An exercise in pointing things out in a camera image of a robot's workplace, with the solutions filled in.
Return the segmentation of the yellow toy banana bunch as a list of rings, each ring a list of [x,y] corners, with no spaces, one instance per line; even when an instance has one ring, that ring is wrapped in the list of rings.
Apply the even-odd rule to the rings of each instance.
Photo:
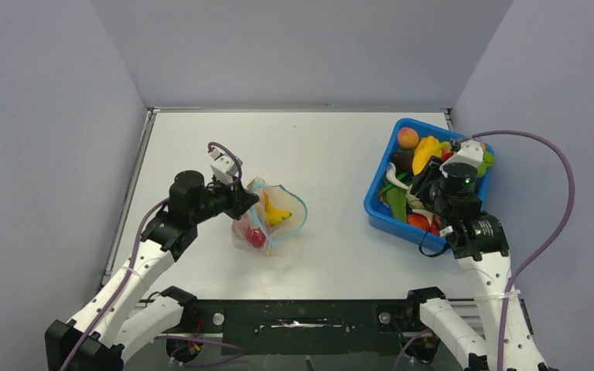
[[[271,203],[267,196],[265,197],[265,215],[270,226],[277,226],[292,217],[290,211],[278,209]]]

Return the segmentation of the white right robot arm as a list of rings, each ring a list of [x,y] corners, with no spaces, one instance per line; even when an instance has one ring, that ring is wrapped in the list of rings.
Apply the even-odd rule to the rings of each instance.
[[[475,193],[477,170],[431,158],[411,194],[442,222],[439,234],[466,275],[480,315],[479,335],[437,287],[409,291],[405,322],[428,329],[464,370],[550,370],[534,343],[519,292],[509,284],[510,251],[500,221],[483,211]]]

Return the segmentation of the clear zip top bag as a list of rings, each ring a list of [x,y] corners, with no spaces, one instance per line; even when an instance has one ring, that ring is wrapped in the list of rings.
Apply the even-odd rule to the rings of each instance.
[[[294,237],[305,226],[309,209],[304,200],[283,185],[271,185],[256,177],[247,190],[259,197],[240,219],[231,225],[234,248],[263,256]]]

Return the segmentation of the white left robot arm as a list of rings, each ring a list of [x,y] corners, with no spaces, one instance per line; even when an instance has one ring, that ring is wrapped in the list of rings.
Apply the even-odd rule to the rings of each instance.
[[[180,323],[192,299],[178,288],[138,314],[132,311],[196,239],[198,225],[220,214],[238,220],[259,201],[241,185],[208,187],[200,172],[177,174],[168,198],[143,216],[124,265],[81,310],[46,330],[48,369],[122,370],[138,350]]]

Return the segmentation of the red toy apple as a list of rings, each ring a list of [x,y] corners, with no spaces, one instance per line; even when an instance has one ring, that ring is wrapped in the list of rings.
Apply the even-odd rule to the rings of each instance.
[[[247,228],[244,237],[247,243],[256,250],[262,250],[267,245],[267,237],[260,228]]]

